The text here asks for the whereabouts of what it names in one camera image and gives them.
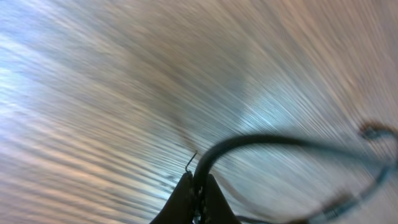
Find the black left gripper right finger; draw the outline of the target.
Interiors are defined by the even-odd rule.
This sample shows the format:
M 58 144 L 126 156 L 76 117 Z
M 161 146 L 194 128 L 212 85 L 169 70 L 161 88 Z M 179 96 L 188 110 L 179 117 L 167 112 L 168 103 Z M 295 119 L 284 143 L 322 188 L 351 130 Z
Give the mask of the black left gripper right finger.
M 241 224 L 212 174 L 208 174 L 201 194 L 200 224 Z

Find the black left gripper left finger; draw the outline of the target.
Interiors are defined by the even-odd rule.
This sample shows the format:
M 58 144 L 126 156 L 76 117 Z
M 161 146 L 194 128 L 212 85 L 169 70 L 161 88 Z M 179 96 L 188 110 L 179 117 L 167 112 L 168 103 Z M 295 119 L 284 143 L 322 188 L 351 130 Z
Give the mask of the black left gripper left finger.
M 195 193 L 193 174 L 188 166 L 196 156 L 191 157 L 185 166 L 185 173 L 171 193 L 166 204 L 150 224 L 189 224 L 193 223 L 195 214 Z

